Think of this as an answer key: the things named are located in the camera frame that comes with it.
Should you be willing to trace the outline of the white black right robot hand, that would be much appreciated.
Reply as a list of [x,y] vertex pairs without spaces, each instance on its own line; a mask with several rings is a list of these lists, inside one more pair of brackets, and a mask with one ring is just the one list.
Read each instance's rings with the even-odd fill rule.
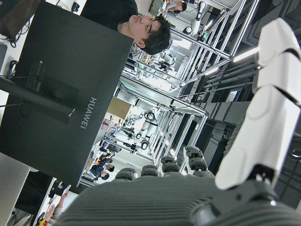
[[301,111],[301,51],[282,18],[259,39],[254,97],[215,177],[203,172],[133,178],[85,189],[58,226],[298,226],[274,186]]

